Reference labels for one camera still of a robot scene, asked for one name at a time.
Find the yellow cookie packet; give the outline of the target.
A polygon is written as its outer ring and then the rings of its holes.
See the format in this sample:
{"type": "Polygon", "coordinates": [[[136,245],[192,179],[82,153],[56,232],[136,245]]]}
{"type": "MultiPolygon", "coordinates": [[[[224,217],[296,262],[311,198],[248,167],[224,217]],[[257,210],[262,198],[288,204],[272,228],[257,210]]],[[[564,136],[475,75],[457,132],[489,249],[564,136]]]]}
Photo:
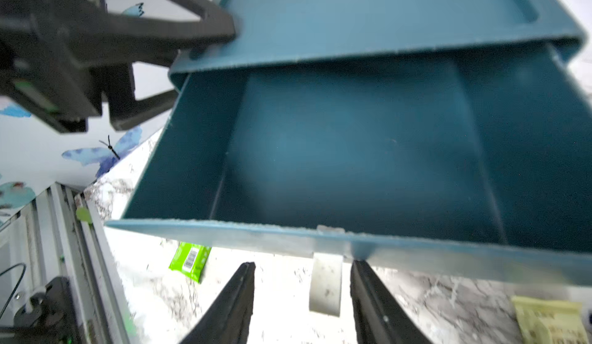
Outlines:
{"type": "Polygon", "coordinates": [[[513,296],[524,343],[590,343],[579,302],[513,296]]]}

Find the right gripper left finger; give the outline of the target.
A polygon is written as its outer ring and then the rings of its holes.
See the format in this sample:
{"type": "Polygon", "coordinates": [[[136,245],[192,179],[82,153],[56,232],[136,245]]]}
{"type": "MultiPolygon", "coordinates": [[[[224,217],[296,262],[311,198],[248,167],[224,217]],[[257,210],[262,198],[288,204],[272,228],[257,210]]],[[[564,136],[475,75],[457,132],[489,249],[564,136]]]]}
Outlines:
{"type": "Polygon", "coordinates": [[[254,308],[254,262],[242,263],[199,323],[180,341],[246,343],[254,308]]]}

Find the teal top drawer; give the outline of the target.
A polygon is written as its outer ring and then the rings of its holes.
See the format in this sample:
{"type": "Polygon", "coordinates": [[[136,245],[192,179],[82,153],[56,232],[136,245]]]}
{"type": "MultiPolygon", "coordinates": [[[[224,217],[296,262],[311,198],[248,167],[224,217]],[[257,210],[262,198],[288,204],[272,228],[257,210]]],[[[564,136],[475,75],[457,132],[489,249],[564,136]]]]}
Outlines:
{"type": "Polygon", "coordinates": [[[192,73],[121,220],[182,242],[591,283],[591,109],[549,43],[192,73]]]}

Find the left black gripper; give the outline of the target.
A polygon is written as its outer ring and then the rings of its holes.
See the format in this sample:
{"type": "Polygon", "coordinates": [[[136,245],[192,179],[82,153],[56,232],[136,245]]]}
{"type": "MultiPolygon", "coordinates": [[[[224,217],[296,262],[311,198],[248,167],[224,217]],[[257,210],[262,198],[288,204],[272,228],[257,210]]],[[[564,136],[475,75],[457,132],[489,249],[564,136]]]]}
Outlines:
{"type": "MultiPolygon", "coordinates": [[[[110,14],[103,0],[1,0],[1,93],[60,134],[85,133],[103,112],[92,69],[236,38],[233,17],[210,0],[169,0],[198,15],[179,22],[110,14]],[[67,43],[69,20],[69,45],[67,43]]],[[[128,131],[172,109],[174,89],[135,96],[132,66],[103,68],[109,121],[128,131]]]]}

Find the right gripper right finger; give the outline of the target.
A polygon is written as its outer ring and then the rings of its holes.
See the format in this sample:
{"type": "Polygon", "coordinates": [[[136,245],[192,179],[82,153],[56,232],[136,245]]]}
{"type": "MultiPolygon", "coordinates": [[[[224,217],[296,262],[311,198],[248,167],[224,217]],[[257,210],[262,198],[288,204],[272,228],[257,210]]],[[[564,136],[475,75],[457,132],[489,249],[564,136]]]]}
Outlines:
{"type": "Polygon", "coordinates": [[[367,262],[354,261],[351,267],[350,291],[357,342],[430,342],[367,262]]]}

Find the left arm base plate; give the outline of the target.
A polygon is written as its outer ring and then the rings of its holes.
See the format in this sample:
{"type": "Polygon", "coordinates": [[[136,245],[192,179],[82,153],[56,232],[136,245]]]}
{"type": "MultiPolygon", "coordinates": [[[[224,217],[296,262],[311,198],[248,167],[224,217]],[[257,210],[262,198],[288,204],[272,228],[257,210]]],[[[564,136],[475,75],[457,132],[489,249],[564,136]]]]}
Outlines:
{"type": "Polygon", "coordinates": [[[81,343],[69,279],[59,276],[17,310],[1,328],[2,343],[81,343]]]}

